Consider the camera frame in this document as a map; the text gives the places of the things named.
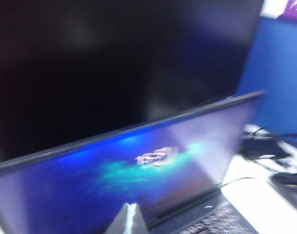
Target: laptop screen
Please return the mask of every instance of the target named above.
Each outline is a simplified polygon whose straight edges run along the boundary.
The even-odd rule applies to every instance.
[[[145,219],[222,182],[256,101],[168,121],[0,172],[9,233],[101,234],[125,202]]]

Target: black monitor screen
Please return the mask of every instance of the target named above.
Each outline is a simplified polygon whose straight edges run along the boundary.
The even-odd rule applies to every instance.
[[[262,2],[0,1],[0,161],[233,93]]]

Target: black cable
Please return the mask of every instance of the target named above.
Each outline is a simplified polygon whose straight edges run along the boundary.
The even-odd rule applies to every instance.
[[[259,131],[261,131],[261,130],[263,130],[263,129],[265,129],[266,127],[262,127],[262,128],[259,128],[258,130],[256,130],[254,133],[252,133],[252,135],[256,135],[257,134],[257,132],[259,132]]]
[[[235,179],[235,180],[233,180],[233,181],[230,181],[230,182],[228,182],[228,183],[226,183],[226,184],[222,184],[222,185],[220,186],[220,189],[223,188],[223,187],[225,187],[225,186],[227,186],[227,185],[229,185],[229,184],[232,184],[232,183],[234,183],[234,182],[237,182],[237,181],[239,181],[239,180],[242,180],[242,179],[259,179],[259,180],[261,180],[261,181],[263,181],[263,182],[266,182],[266,183],[268,183],[269,185],[271,185],[270,182],[268,182],[268,181],[266,181],[266,180],[262,180],[262,179],[257,178],[257,177],[242,177],[242,178],[239,178],[239,179]]]

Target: blue wall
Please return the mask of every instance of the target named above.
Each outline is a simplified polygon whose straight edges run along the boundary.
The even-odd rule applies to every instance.
[[[297,132],[297,22],[261,18],[238,95],[261,89],[268,93],[254,123]]]

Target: laptop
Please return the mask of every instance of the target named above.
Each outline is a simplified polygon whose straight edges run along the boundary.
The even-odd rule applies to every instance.
[[[9,234],[103,234],[137,203],[150,234],[256,234],[221,194],[260,92],[0,163]]]

